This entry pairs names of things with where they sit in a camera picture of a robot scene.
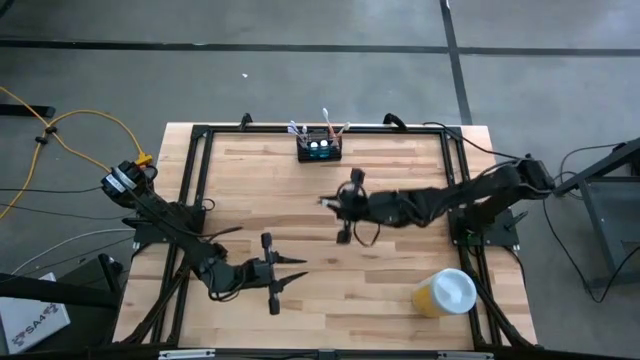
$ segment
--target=wooden tabletop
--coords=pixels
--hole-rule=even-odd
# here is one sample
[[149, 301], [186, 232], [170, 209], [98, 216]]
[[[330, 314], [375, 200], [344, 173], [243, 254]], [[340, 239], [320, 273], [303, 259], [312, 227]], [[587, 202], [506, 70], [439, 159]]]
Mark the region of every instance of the wooden tabletop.
[[[165, 131], [155, 188], [167, 201], [178, 197], [192, 125], [169, 123]], [[466, 126], [463, 134], [491, 148], [486, 127]], [[491, 155], [471, 146], [465, 151], [472, 176], [494, 164]], [[278, 316], [269, 315], [266, 289], [246, 290], [231, 302], [214, 303], [205, 285], [192, 275], [180, 346], [472, 349], [467, 315], [427, 319], [410, 302], [416, 283], [444, 268], [460, 267], [445, 217], [424, 229], [383, 228], [372, 248], [355, 241], [340, 246], [335, 243], [340, 222], [316, 204], [319, 195], [335, 194], [353, 167], [366, 172], [364, 185], [369, 193], [446, 186], [437, 137], [347, 134], [341, 162], [299, 164], [295, 154], [295, 143], [286, 134], [215, 135], [205, 198], [215, 200], [217, 206], [208, 213], [204, 232], [244, 227], [218, 238], [229, 250], [231, 264], [262, 257], [260, 234], [271, 232], [275, 250], [308, 261], [279, 265], [276, 275], [309, 274], [281, 294]], [[197, 159], [194, 174], [199, 163]], [[374, 230], [372, 225], [358, 226], [365, 241]], [[114, 340], [131, 333], [156, 300], [167, 248], [151, 245], [133, 261]], [[486, 253], [495, 300], [523, 336], [535, 343], [517, 262], [501, 248], [489, 247]], [[165, 334], [173, 302], [168, 309]], [[488, 339], [484, 307], [479, 304], [478, 310]]]

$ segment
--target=yellow cup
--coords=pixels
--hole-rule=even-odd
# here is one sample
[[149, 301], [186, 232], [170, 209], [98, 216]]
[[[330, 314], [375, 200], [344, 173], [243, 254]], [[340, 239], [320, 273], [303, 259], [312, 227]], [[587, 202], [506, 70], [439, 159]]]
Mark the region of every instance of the yellow cup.
[[473, 280], [458, 269], [444, 269], [421, 281], [411, 294], [413, 306], [427, 317], [464, 314], [476, 303]]

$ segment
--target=concrete floor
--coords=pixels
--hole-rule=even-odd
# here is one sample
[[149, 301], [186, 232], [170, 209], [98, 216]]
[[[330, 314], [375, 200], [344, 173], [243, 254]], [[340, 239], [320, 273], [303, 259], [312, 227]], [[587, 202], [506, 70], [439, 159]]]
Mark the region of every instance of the concrete floor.
[[[450, 0], [460, 46], [637, 48], [640, 3], [633, 0]], [[2, 37], [241, 44], [447, 44], [437, 0], [19, 0], [0, 19]], [[635, 138], [640, 132], [640, 58], [462, 56], [474, 124], [490, 127], [497, 150], [542, 159], [553, 173], [570, 150]], [[460, 124], [448, 55], [232, 53], [0, 49], [0, 84], [58, 113], [108, 111], [157, 155], [165, 123], [267, 120], [379, 122], [394, 112], [407, 122]], [[8, 101], [0, 96], [0, 101]], [[90, 116], [62, 123], [70, 146], [117, 164], [135, 155], [126, 134]], [[0, 118], [3, 187], [26, 176], [41, 125]], [[576, 155], [579, 170], [607, 150]], [[50, 145], [33, 188], [97, 186], [103, 173]], [[8, 202], [10, 193], [0, 193]], [[20, 205], [92, 216], [125, 213], [99, 192], [27, 194]], [[583, 206], [548, 201], [559, 235], [590, 276], [602, 255]], [[540, 344], [551, 349], [637, 356], [640, 286], [614, 287], [602, 304], [585, 294], [553, 240], [539, 202], [521, 203], [519, 226], [531, 312]], [[76, 234], [122, 227], [13, 210], [0, 221], [0, 271]], [[124, 237], [80, 241], [33, 264], [46, 265]], [[130, 244], [109, 249], [128, 266]], [[77, 266], [56, 266], [58, 275]]]

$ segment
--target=black cable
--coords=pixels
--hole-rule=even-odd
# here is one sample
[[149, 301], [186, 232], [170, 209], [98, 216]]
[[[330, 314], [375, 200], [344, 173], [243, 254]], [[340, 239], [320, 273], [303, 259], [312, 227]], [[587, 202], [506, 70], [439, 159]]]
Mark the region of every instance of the black cable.
[[[620, 145], [620, 143], [615, 143], [615, 144], [605, 144], [605, 145], [595, 145], [595, 146], [585, 146], [585, 147], [577, 148], [577, 149], [575, 149], [575, 150], [570, 151], [567, 155], [565, 155], [565, 156], [562, 158], [562, 161], [560, 162], [560, 174], [558, 175], [558, 176], [560, 177], [560, 184], [562, 185], [562, 183], [564, 182], [564, 179], [562, 178], [562, 175], [564, 175], [564, 174], [568, 174], [568, 173], [573, 173], [573, 174], [575, 174], [574, 172], [571, 172], [571, 171], [564, 171], [564, 164], [565, 164], [565, 162], [567, 161], [567, 159], [568, 159], [571, 155], [573, 155], [573, 154], [575, 154], [575, 153], [578, 153], [578, 152], [580, 152], [580, 151], [585, 151], [585, 150], [594, 150], [594, 149], [604, 149], [604, 148], [614, 147], [614, 146], [618, 146], [618, 145]], [[572, 194], [571, 192], [568, 192], [568, 193], [567, 193], [567, 195], [569, 195], [570, 197], [572, 197], [572, 198], [574, 198], [574, 199], [576, 199], [576, 200], [582, 200], [582, 197], [581, 197], [581, 196], [576, 195], [576, 194]]]
[[220, 296], [219, 293], [216, 293], [216, 297], [213, 297], [212, 293], [211, 293], [211, 289], [213, 288], [213, 282], [214, 282], [214, 278], [215, 278], [215, 273], [213, 272], [213, 269], [211, 268], [213, 266], [213, 264], [209, 265], [208, 268], [208, 272], [211, 274], [211, 276], [209, 277], [209, 288], [207, 289], [207, 295], [209, 296], [209, 299], [211, 301], [217, 301], [217, 302], [229, 302], [235, 298], [238, 297], [238, 295], [240, 295], [240, 290], [242, 289], [242, 287], [244, 286], [244, 284], [247, 281], [247, 274], [243, 271], [242, 272], [242, 280], [238, 283], [238, 285], [233, 288], [232, 290], [230, 290], [226, 295]]
[[620, 270], [622, 269], [622, 267], [624, 266], [624, 264], [627, 263], [627, 260], [629, 260], [631, 258], [631, 256], [633, 256], [633, 254], [636, 253], [636, 251], [640, 250], [640, 246], [636, 247], [635, 249], [633, 249], [625, 258], [624, 260], [622, 260], [622, 262], [620, 263], [620, 265], [618, 266], [618, 268], [616, 269], [616, 271], [614, 271], [613, 275], [611, 276], [611, 278], [609, 279], [609, 282], [607, 282], [607, 286], [604, 289], [604, 292], [602, 293], [602, 297], [600, 297], [600, 299], [596, 299], [595, 295], [593, 295], [593, 292], [591, 291], [591, 288], [589, 287], [589, 284], [587, 284], [587, 280], [585, 279], [584, 275], [582, 274], [582, 271], [580, 271], [580, 268], [578, 267], [578, 265], [576, 264], [576, 262], [573, 260], [573, 258], [571, 257], [571, 255], [569, 254], [569, 251], [567, 250], [567, 248], [564, 246], [564, 244], [562, 243], [562, 241], [560, 240], [560, 238], [558, 237], [558, 234], [556, 234], [555, 229], [553, 228], [553, 225], [551, 224], [551, 219], [549, 218], [549, 214], [547, 212], [547, 203], [546, 203], [546, 199], [542, 200], [542, 209], [544, 210], [544, 217], [547, 219], [547, 224], [549, 225], [549, 229], [551, 229], [551, 233], [553, 234], [553, 237], [556, 239], [556, 241], [558, 242], [558, 244], [560, 244], [560, 247], [562, 247], [562, 250], [564, 250], [564, 253], [567, 255], [567, 257], [569, 258], [569, 261], [571, 261], [571, 264], [573, 265], [573, 267], [576, 269], [576, 272], [578, 273], [578, 275], [580, 276], [580, 280], [582, 281], [582, 285], [584, 286], [585, 290], [587, 291], [587, 293], [589, 293], [589, 295], [591, 296], [591, 299], [593, 301], [595, 301], [596, 303], [600, 304], [604, 301], [605, 297], [607, 296], [607, 293], [609, 292], [609, 288], [611, 287], [611, 284], [613, 284], [613, 281], [615, 280], [616, 276], [618, 275], [618, 273], [620, 272]]
[[211, 211], [211, 210], [213, 210], [213, 209], [215, 209], [215, 208], [216, 208], [216, 202], [215, 202], [215, 201], [213, 201], [212, 199], [206, 198], [206, 199], [202, 199], [202, 201], [210, 201], [210, 202], [211, 202], [211, 207], [210, 207], [210, 208], [207, 208], [207, 207], [205, 207], [205, 206], [203, 205], [203, 207], [204, 207], [204, 211], [209, 212], [209, 211]]
[[60, 264], [65, 263], [65, 262], [67, 262], [67, 261], [71, 261], [71, 260], [73, 260], [73, 259], [77, 259], [77, 258], [83, 257], [83, 256], [85, 256], [85, 255], [89, 255], [89, 254], [91, 254], [91, 253], [93, 253], [93, 252], [100, 251], [100, 250], [102, 250], [102, 249], [106, 249], [106, 248], [111, 247], [111, 246], [114, 246], [114, 245], [118, 245], [118, 244], [120, 244], [120, 243], [123, 243], [123, 242], [128, 241], [128, 240], [131, 240], [131, 239], [133, 239], [133, 236], [128, 236], [128, 237], [126, 237], [126, 238], [124, 238], [124, 239], [121, 239], [121, 240], [118, 240], [118, 241], [114, 241], [114, 242], [112, 242], [112, 243], [110, 243], [110, 244], [103, 245], [103, 246], [100, 246], [100, 247], [97, 247], [97, 248], [91, 249], [91, 250], [89, 250], [89, 251], [83, 252], [82, 254], [78, 254], [78, 255], [75, 255], [75, 256], [72, 256], [72, 257], [68, 257], [68, 258], [66, 258], [66, 259], [64, 259], [64, 260], [56, 261], [56, 262], [54, 262], [54, 263], [47, 264], [47, 265], [45, 265], [45, 266], [40, 266], [40, 267], [38, 267], [38, 268], [37, 268], [37, 269], [35, 269], [35, 270], [32, 270], [32, 271], [26, 272], [26, 273], [24, 273], [24, 274], [17, 274], [17, 275], [15, 275], [15, 276], [13, 276], [13, 277], [11, 277], [11, 278], [7, 279], [7, 280], [0, 281], [0, 284], [5, 283], [5, 282], [8, 282], [8, 281], [11, 281], [11, 280], [13, 280], [13, 279], [15, 279], [15, 278], [17, 278], [17, 277], [20, 277], [20, 276], [27, 276], [27, 275], [31, 275], [31, 274], [36, 273], [36, 272], [38, 272], [38, 271], [41, 271], [41, 270], [44, 270], [44, 269], [48, 269], [48, 268], [53, 267], [53, 266], [56, 266], [56, 265], [60, 265]]
[[522, 260], [520, 260], [520, 257], [518, 256], [518, 254], [516, 254], [516, 252], [513, 251], [512, 248], [508, 246], [503, 246], [503, 248], [507, 250], [511, 254], [511, 256], [513, 256], [513, 258], [516, 259], [516, 261], [518, 262], [518, 265], [520, 265], [520, 273], [522, 273], [522, 283], [524, 284], [525, 287], [527, 287], [527, 278], [524, 274], [524, 266], [522, 265]]
[[87, 220], [115, 220], [115, 219], [121, 219], [121, 218], [123, 218], [125, 216], [129, 216], [129, 215], [134, 213], [134, 212], [130, 212], [130, 213], [126, 213], [126, 214], [122, 214], [122, 215], [118, 215], [118, 216], [113, 216], [113, 217], [93, 217], [93, 216], [75, 215], [75, 214], [68, 214], [68, 213], [59, 213], [59, 212], [54, 212], [54, 211], [39, 210], [39, 209], [33, 209], [33, 208], [24, 207], [24, 206], [10, 205], [10, 204], [4, 204], [4, 203], [0, 203], [0, 206], [7, 206], [7, 207], [12, 207], [12, 208], [18, 209], [18, 210], [37, 212], [37, 213], [41, 213], [41, 214], [66, 216], [66, 217], [73, 217], [73, 218], [77, 218], [77, 219], [87, 219]]
[[373, 245], [375, 245], [376, 241], [378, 241], [378, 236], [380, 235], [380, 224], [378, 224], [378, 230], [376, 231], [376, 234], [373, 235], [373, 239], [371, 240], [371, 242], [368, 244], [362, 241], [360, 239], [360, 236], [358, 236], [358, 231], [356, 230], [357, 225], [357, 221], [353, 223], [353, 235], [356, 237], [356, 240], [360, 243], [360, 245], [364, 247], [372, 247]]
[[474, 148], [486, 153], [486, 154], [492, 154], [492, 155], [497, 155], [497, 156], [502, 156], [502, 157], [506, 157], [509, 159], [513, 159], [513, 160], [522, 160], [521, 157], [518, 156], [513, 156], [513, 155], [509, 155], [509, 154], [504, 154], [501, 152], [497, 152], [497, 151], [491, 151], [491, 150], [487, 150], [479, 145], [477, 145], [476, 143], [474, 143], [473, 141], [467, 139], [466, 137], [462, 136], [462, 135], [458, 135], [456, 134], [454, 131], [452, 131], [451, 129], [449, 129], [449, 127], [447, 125], [441, 124], [439, 122], [435, 122], [435, 121], [427, 121], [422, 123], [422, 125], [438, 125], [441, 126], [444, 131], [449, 134], [451, 137], [455, 138], [456, 140], [460, 141], [465, 141], [467, 142], [469, 145], [473, 146]]
[[115, 171], [115, 168], [113, 168], [113, 167], [111, 168], [111, 175], [113, 175], [113, 177], [118, 180], [120, 185], [122, 185], [125, 188], [127, 193], [129, 193], [129, 195], [131, 195], [133, 200], [135, 200], [138, 203], [138, 205], [142, 206], [145, 210], [150, 212], [151, 215], [155, 216], [158, 220], [162, 221], [163, 223], [165, 223], [167, 226], [169, 226], [173, 230], [178, 231], [178, 232], [180, 232], [182, 234], [189, 235], [189, 236], [195, 236], [197, 238], [207, 238], [207, 241], [211, 242], [214, 238], [216, 238], [219, 235], [227, 234], [227, 233], [238, 231], [238, 230], [242, 229], [242, 226], [235, 226], [235, 227], [232, 227], [232, 228], [224, 229], [222, 231], [218, 231], [217, 233], [213, 233], [213, 234], [198, 234], [198, 233], [195, 233], [193, 231], [180, 229], [179, 227], [177, 227], [177, 226], [173, 225], [172, 223], [170, 223], [169, 221], [167, 221], [163, 216], [161, 216], [157, 212], [155, 212], [155, 210], [149, 208], [147, 206], [147, 204], [142, 202], [142, 200], [140, 200], [140, 198], [131, 190], [131, 188], [129, 188], [129, 186], [127, 184], [125, 184], [122, 181], [122, 179], [120, 179], [120, 175], [118, 175], [118, 173]]
[[102, 189], [102, 186], [96, 186], [90, 189], [84, 190], [43, 190], [43, 189], [12, 189], [12, 188], [0, 188], [0, 191], [24, 191], [24, 192], [41, 192], [41, 193], [50, 193], [50, 194], [81, 194], [90, 191], [95, 191], [98, 189]]

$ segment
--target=wire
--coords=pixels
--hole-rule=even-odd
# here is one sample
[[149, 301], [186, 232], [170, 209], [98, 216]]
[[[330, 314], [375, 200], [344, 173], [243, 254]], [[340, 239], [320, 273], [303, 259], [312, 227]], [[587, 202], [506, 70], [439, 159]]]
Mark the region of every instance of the wire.
[[[3, 6], [3, 8], [1, 8], [0, 10], [4, 10], [6, 11], [8, 9], [7, 7], [7, 3], [5, 3], [5, 5]], [[27, 108], [27, 110], [29, 110], [38, 120], [40, 120], [45, 128], [49, 128], [50, 126], [53, 126], [54, 124], [56, 124], [57, 122], [59, 122], [60, 120], [67, 118], [71, 115], [74, 114], [80, 114], [80, 113], [84, 113], [84, 114], [95, 114], [95, 115], [100, 115], [103, 116], [109, 120], [112, 120], [114, 122], [116, 122], [117, 124], [119, 124], [123, 129], [125, 129], [127, 131], [127, 133], [129, 134], [129, 136], [131, 136], [134, 144], [136, 145], [136, 148], [138, 149], [138, 161], [150, 161], [151, 157], [146, 155], [143, 151], [142, 148], [140, 147], [140, 144], [138, 143], [138, 140], [136, 139], [136, 137], [133, 135], [133, 133], [131, 132], [131, 130], [129, 130], [129, 128], [127, 128], [126, 125], [124, 125], [124, 123], [122, 123], [122, 121], [114, 118], [113, 116], [101, 113], [99, 111], [94, 111], [94, 110], [76, 110], [76, 111], [72, 111], [69, 113], [66, 113], [64, 115], [61, 115], [59, 117], [57, 117], [56, 119], [54, 119], [53, 121], [51, 121], [51, 123], [47, 123], [42, 116], [40, 116], [40, 114], [38, 114], [35, 110], [33, 110], [33, 108], [31, 106], [29, 106], [29, 104], [27, 104], [25, 101], [23, 101], [22, 99], [20, 99], [17, 95], [13, 94], [11, 91], [7, 90], [5, 87], [0, 86], [0, 91], [6, 93], [7, 95], [9, 95], [10, 97], [12, 97], [14, 100], [16, 100], [17, 102], [19, 102], [20, 104], [22, 104], [25, 108]], [[41, 137], [46, 137], [47, 133], [43, 132]], [[58, 143], [60, 143], [60, 146], [62, 146], [65, 150], [67, 150], [68, 152], [83, 158], [89, 162], [91, 162], [92, 164], [101, 167], [104, 171], [109, 172], [109, 168], [107, 168], [104, 164], [102, 164], [101, 162], [89, 157], [88, 155], [85, 155], [79, 151], [76, 151], [72, 148], [70, 148], [69, 146], [67, 146], [67, 144], [64, 143], [64, 141], [62, 140], [62, 137], [60, 137], [58, 134], [56, 134], [55, 132], [51, 134], [57, 141]], [[36, 167], [36, 163], [38, 161], [38, 156], [40, 155], [40, 150], [42, 149], [42, 144], [38, 143], [36, 145], [36, 148], [33, 152], [33, 158], [31, 159], [31, 166], [29, 168], [29, 174], [27, 175], [27, 179], [25, 180], [24, 184], [22, 185], [22, 189], [26, 189], [27, 187], [29, 187], [29, 184], [31, 183], [31, 179], [33, 178], [33, 173], [35, 171], [35, 167]], [[20, 191], [16, 194], [16, 196], [14, 196], [14, 198], [11, 200], [11, 202], [9, 203], [11, 206], [7, 207], [6, 209], [4, 209], [4, 211], [2, 213], [0, 213], [0, 220], [2, 220], [7, 213], [9, 212], [9, 210], [11, 209], [11, 207], [13, 205], [15, 205], [15, 203], [20, 199], [20, 197], [22, 196], [22, 194], [24, 193], [24, 191]]]
[[[618, 142], [618, 143], [615, 143], [615, 144], [605, 144], [605, 145], [596, 145], [596, 146], [586, 146], [586, 147], [582, 147], [582, 148], [578, 148], [578, 149], [575, 149], [575, 150], [570, 151], [567, 155], [565, 155], [565, 156], [562, 158], [562, 161], [560, 162], [560, 174], [558, 175], [558, 177], [560, 177], [560, 185], [562, 185], [562, 183], [564, 182], [564, 179], [562, 178], [562, 175], [564, 175], [564, 174], [568, 174], [568, 173], [575, 174], [575, 173], [574, 173], [574, 172], [572, 172], [572, 171], [564, 171], [564, 164], [565, 164], [565, 162], [567, 161], [567, 159], [568, 159], [571, 155], [573, 155], [573, 154], [575, 154], [575, 153], [578, 153], [578, 152], [580, 152], [580, 151], [585, 151], [585, 150], [594, 150], [594, 149], [603, 149], [603, 148], [609, 148], [609, 147], [614, 147], [614, 146], [618, 146], [618, 145], [620, 145], [620, 143], [619, 143], [619, 142]], [[567, 193], [567, 195], [569, 195], [570, 197], [572, 197], [572, 198], [574, 198], [574, 199], [576, 199], [576, 200], [582, 200], [582, 196], [580, 196], [580, 195], [572, 194], [572, 193], [570, 193], [570, 192], [568, 192], [568, 193]]]
[[207, 289], [207, 295], [209, 296], [209, 299], [211, 301], [229, 302], [237, 298], [238, 295], [240, 295], [240, 289], [242, 289], [242, 287], [247, 281], [247, 273], [245, 271], [242, 272], [242, 280], [238, 283], [238, 285], [236, 285], [236, 287], [230, 290], [227, 294], [220, 296], [219, 293], [216, 293], [216, 297], [213, 297], [211, 293], [211, 289], [213, 288], [213, 282], [215, 281], [214, 280], [215, 272], [213, 271], [212, 266], [213, 264], [209, 265], [208, 267], [208, 270], [209, 270], [208, 272], [211, 274], [211, 276], [209, 277], [209, 289]]
[[33, 173], [36, 169], [36, 163], [38, 162], [38, 155], [40, 154], [41, 148], [42, 148], [42, 144], [38, 143], [36, 145], [35, 151], [33, 152], [33, 157], [31, 158], [31, 166], [29, 167], [29, 174], [27, 174], [27, 179], [24, 181], [24, 184], [22, 184], [23, 190], [20, 190], [16, 194], [16, 196], [13, 197], [13, 199], [9, 203], [9, 206], [7, 206], [7, 208], [4, 209], [2, 213], [0, 213], [0, 220], [2, 220], [9, 212], [9, 209], [11, 209], [11, 207], [13, 207], [15, 203], [18, 202], [18, 200], [20, 200], [20, 197], [22, 197], [22, 194], [24, 194], [24, 189], [26, 189], [29, 186], [29, 183], [31, 183], [31, 179], [33, 178]]
[[230, 227], [230, 228], [226, 228], [226, 229], [220, 230], [217, 233], [213, 233], [213, 234], [210, 234], [210, 235], [200, 235], [200, 236], [206, 236], [207, 237], [206, 242], [210, 243], [210, 242], [213, 241], [213, 239], [217, 238], [220, 235], [236, 232], [236, 231], [239, 231], [239, 230], [242, 230], [242, 226], [233, 226], [233, 227]]
[[513, 160], [522, 160], [521, 157], [518, 156], [513, 156], [513, 155], [509, 155], [509, 154], [504, 154], [501, 152], [497, 152], [497, 151], [491, 151], [491, 150], [487, 150], [479, 145], [477, 145], [476, 143], [474, 143], [473, 141], [467, 139], [466, 137], [462, 136], [462, 135], [458, 135], [456, 134], [454, 131], [452, 131], [447, 125], [441, 124], [439, 122], [435, 122], [435, 121], [427, 121], [427, 122], [423, 122], [422, 125], [438, 125], [441, 126], [444, 131], [449, 134], [451, 137], [457, 139], [458, 141], [463, 140], [465, 142], [467, 142], [469, 145], [473, 146], [474, 148], [487, 153], [487, 154], [492, 154], [492, 155], [497, 155], [497, 156], [502, 156], [502, 157], [506, 157], [509, 159], [513, 159]]
[[77, 258], [83, 257], [83, 256], [85, 256], [85, 255], [89, 255], [89, 254], [91, 254], [91, 253], [93, 253], [93, 252], [96, 252], [96, 251], [99, 251], [99, 250], [102, 250], [102, 249], [105, 249], [105, 248], [108, 248], [108, 247], [111, 247], [111, 246], [114, 246], [114, 245], [117, 245], [117, 244], [123, 243], [123, 242], [128, 241], [128, 240], [131, 240], [131, 239], [133, 239], [133, 236], [126, 237], [126, 238], [124, 238], [124, 239], [121, 239], [121, 240], [118, 240], [118, 241], [112, 242], [111, 244], [107, 244], [107, 245], [104, 245], [104, 246], [101, 246], [101, 247], [98, 247], [98, 248], [95, 248], [95, 249], [92, 249], [92, 250], [86, 251], [86, 252], [84, 252], [84, 253], [82, 253], [82, 254], [78, 254], [78, 255], [75, 255], [75, 256], [72, 256], [72, 257], [66, 258], [66, 259], [64, 259], [64, 260], [56, 261], [56, 262], [54, 262], [54, 263], [51, 263], [51, 264], [48, 264], [48, 265], [45, 265], [45, 266], [39, 266], [39, 267], [38, 267], [37, 269], [35, 269], [35, 270], [32, 270], [32, 271], [26, 272], [26, 273], [24, 273], [24, 274], [15, 275], [15, 276], [13, 276], [13, 277], [11, 277], [11, 278], [7, 279], [7, 280], [0, 281], [0, 284], [6, 283], [6, 282], [8, 282], [8, 281], [12, 281], [13, 279], [16, 279], [16, 278], [19, 278], [19, 277], [24, 277], [24, 276], [27, 276], [27, 275], [31, 275], [31, 274], [36, 273], [36, 272], [38, 272], [38, 271], [41, 271], [41, 270], [44, 270], [44, 269], [48, 269], [48, 268], [50, 268], [50, 267], [54, 267], [54, 266], [56, 266], [56, 265], [60, 265], [60, 264], [65, 263], [65, 262], [67, 262], [67, 261], [71, 261], [71, 260], [73, 260], [73, 259], [77, 259]]
[[569, 254], [569, 251], [564, 246], [564, 243], [562, 243], [562, 240], [560, 240], [560, 237], [558, 237], [558, 234], [556, 233], [555, 229], [553, 228], [553, 225], [551, 224], [551, 219], [549, 218], [549, 213], [547, 212], [546, 199], [542, 200], [542, 209], [544, 210], [544, 217], [547, 219], [547, 224], [549, 225], [549, 229], [551, 229], [551, 233], [553, 234], [553, 237], [556, 239], [558, 244], [560, 244], [560, 247], [562, 248], [564, 253], [567, 255], [567, 257], [569, 258], [569, 261], [571, 261], [571, 264], [573, 265], [573, 267], [576, 269], [576, 272], [578, 273], [578, 276], [580, 276], [580, 280], [582, 281], [582, 285], [584, 286], [584, 288], [587, 291], [587, 293], [589, 293], [589, 296], [591, 296], [591, 300], [593, 300], [594, 302], [596, 302], [598, 304], [602, 303], [604, 301], [604, 299], [606, 298], [607, 293], [609, 292], [609, 288], [611, 288], [611, 285], [613, 284], [613, 281], [615, 280], [616, 276], [618, 276], [618, 273], [620, 272], [620, 270], [622, 269], [624, 264], [627, 263], [627, 260], [629, 260], [631, 258], [631, 256], [633, 256], [633, 254], [636, 253], [636, 251], [640, 250], [640, 246], [638, 246], [635, 249], [633, 249], [624, 258], [624, 260], [622, 260], [622, 262], [620, 263], [620, 265], [618, 266], [616, 271], [613, 272], [613, 275], [611, 276], [611, 278], [607, 282], [607, 286], [605, 287], [604, 292], [602, 293], [602, 296], [600, 297], [600, 299], [596, 299], [595, 295], [593, 295], [593, 291], [589, 287], [589, 284], [587, 284], [587, 280], [585, 280], [585, 277], [582, 274], [582, 271], [580, 271], [580, 268], [578, 267], [576, 262], [573, 260], [573, 257], [571, 257], [571, 254]]
[[84, 190], [43, 190], [43, 189], [11, 189], [11, 188], [0, 188], [0, 191], [24, 191], [24, 192], [41, 192], [41, 193], [49, 193], [49, 194], [81, 194], [86, 192], [95, 191], [98, 189], [102, 189], [102, 186], [96, 186], [90, 189]]
[[29, 260], [25, 261], [22, 265], [18, 266], [15, 270], [13, 270], [13, 272], [11, 273], [11, 275], [15, 275], [15, 274], [16, 274], [18, 271], [20, 271], [23, 267], [25, 267], [25, 266], [27, 266], [27, 265], [31, 264], [32, 262], [34, 262], [34, 261], [38, 260], [39, 258], [43, 257], [44, 255], [46, 255], [46, 254], [48, 254], [48, 253], [52, 252], [53, 250], [55, 250], [55, 249], [59, 248], [60, 246], [63, 246], [63, 245], [65, 245], [65, 244], [68, 244], [68, 243], [70, 243], [70, 242], [72, 242], [72, 241], [80, 240], [80, 239], [83, 239], [83, 238], [85, 238], [85, 237], [87, 237], [87, 236], [98, 235], [98, 234], [107, 234], [107, 233], [112, 233], [112, 232], [122, 232], [122, 231], [135, 231], [135, 229], [106, 229], [106, 230], [97, 230], [97, 231], [92, 231], [92, 232], [88, 232], [88, 233], [85, 233], [85, 234], [81, 234], [81, 235], [78, 235], [78, 236], [74, 236], [74, 237], [69, 238], [69, 239], [67, 239], [67, 240], [65, 240], [65, 241], [63, 241], [63, 242], [61, 242], [61, 243], [59, 243], [59, 244], [57, 244], [57, 245], [55, 245], [55, 246], [50, 247], [49, 249], [47, 249], [47, 250], [45, 250], [45, 251], [41, 252], [40, 254], [38, 254], [38, 255], [36, 255], [36, 256], [34, 256], [34, 257], [32, 257], [31, 259], [29, 259]]
[[525, 287], [527, 287], [527, 278], [524, 274], [524, 265], [522, 265], [522, 260], [520, 260], [520, 257], [518, 256], [518, 254], [516, 254], [516, 252], [513, 251], [512, 248], [508, 246], [503, 246], [503, 248], [507, 250], [511, 254], [511, 256], [513, 256], [513, 258], [516, 259], [516, 261], [518, 262], [518, 265], [520, 265], [520, 273], [522, 273], [522, 283], [524, 284]]
[[92, 114], [92, 115], [98, 115], [98, 116], [102, 116], [103, 118], [109, 119], [113, 122], [115, 122], [116, 124], [120, 125], [121, 128], [123, 128], [127, 134], [129, 134], [129, 137], [131, 137], [131, 140], [133, 140], [134, 145], [136, 146], [136, 149], [138, 150], [139, 154], [144, 155], [145, 152], [142, 151], [142, 147], [140, 146], [140, 143], [138, 142], [138, 139], [136, 138], [135, 135], [133, 135], [133, 132], [127, 127], [127, 125], [125, 125], [121, 120], [118, 120], [117, 118], [109, 115], [109, 114], [105, 114], [101, 111], [96, 111], [96, 110], [74, 110], [71, 112], [68, 112], [66, 114], [60, 115], [57, 118], [55, 118], [53, 121], [51, 121], [50, 126], [54, 126], [55, 124], [57, 124], [58, 122], [60, 122], [60, 120], [66, 119], [70, 116], [73, 115], [77, 115], [77, 114]]
[[202, 201], [209, 201], [209, 202], [211, 202], [211, 207], [210, 207], [210, 208], [207, 208], [207, 207], [205, 207], [205, 206], [203, 205], [203, 207], [204, 207], [204, 211], [209, 212], [209, 211], [211, 211], [211, 210], [213, 210], [213, 209], [215, 209], [215, 208], [216, 208], [216, 202], [215, 202], [215, 201], [213, 201], [212, 199], [206, 198], [206, 199], [202, 199]]
[[0, 203], [0, 206], [6, 206], [7, 209], [14, 208], [14, 209], [18, 209], [18, 210], [37, 212], [37, 213], [41, 213], [41, 214], [66, 216], [66, 217], [72, 217], [72, 218], [76, 218], [76, 219], [86, 219], [86, 220], [116, 220], [116, 219], [123, 218], [125, 216], [129, 216], [129, 215], [131, 215], [131, 214], [133, 214], [135, 212], [134, 211], [134, 212], [130, 212], [130, 213], [127, 213], [127, 214], [122, 214], [122, 215], [112, 216], [112, 217], [94, 217], [94, 216], [76, 215], [76, 214], [59, 213], [59, 212], [54, 212], [54, 211], [33, 209], [33, 208], [24, 207], [24, 206], [11, 205], [11, 204], [5, 204], [5, 203]]
[[357, 224], [357, 221], [353, 223], [353, 235], [356, 237], [356, 240], [358, 240], [360, 245], [364, 247], [372, 247], [376, 243], [376, 241], [378, 240], [378, 236], [380, 235], [380, 224], [378, 224], [378, 230], [376, 231], [376, 234], [373, 235], [373, 240], [371, 240], [371, 242], [368, 244], [360, 240], [360, 236], [358, 236], [358, 231], [356, 230]]

